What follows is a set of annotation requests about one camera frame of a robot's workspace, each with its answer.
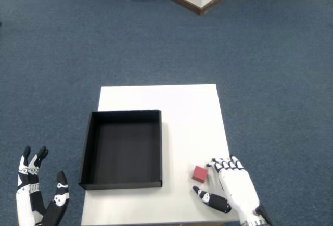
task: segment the open black box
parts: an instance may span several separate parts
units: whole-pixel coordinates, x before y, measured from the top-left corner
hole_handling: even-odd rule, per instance
[[[79,185],[86,190],[162,187],[161,111],[92,112]]]

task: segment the white table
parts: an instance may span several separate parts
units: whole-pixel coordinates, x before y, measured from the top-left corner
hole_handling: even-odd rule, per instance
[[[101,88],[98,111],[151,109],[162,111],[163,187],[86,191],[81,224],[237,220],[234,211],[224,214],[209,208],[192,190],[197,185],[223,196],[211,168],[205,184],[191,179],[195,165],[204,167],[212,157],[229,155],[216,86]]]

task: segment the robotic hand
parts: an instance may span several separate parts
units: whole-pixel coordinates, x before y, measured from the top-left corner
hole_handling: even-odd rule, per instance
[[[248,172],[236,157],[213,158],[207,166],[217,171],[226,199],[193,186],[194,191],[206,205],[224,213],[228,213],[233,208],[237,211],[242,226],[273,226],[264,207],[260,205]]]
[[[64,172],[59,172],[54,199],[47,209],[44,207],[39,189],[38,172],[48,150],[42,147],[28,164],[30,147],[27,146],[21,157],[16,204],[19,226],[58,226],[69,202],[68,184]]]

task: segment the red cube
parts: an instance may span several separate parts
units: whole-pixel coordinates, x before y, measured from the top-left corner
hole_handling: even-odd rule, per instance
[[[208,174],[208,170],[202,167],[196,166],[192,175],[192,179],[204,183]]]

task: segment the floor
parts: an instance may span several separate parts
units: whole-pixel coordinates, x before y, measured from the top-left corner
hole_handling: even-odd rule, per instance
[[[49,148],[45,204],[65,171],[61,225],[80,225],[101,86],[202,83],[275,225],[333,225],[333,0],[224,0],[202,17],[170,0],[0,0],[0,20],[3,225],[26,145]]]

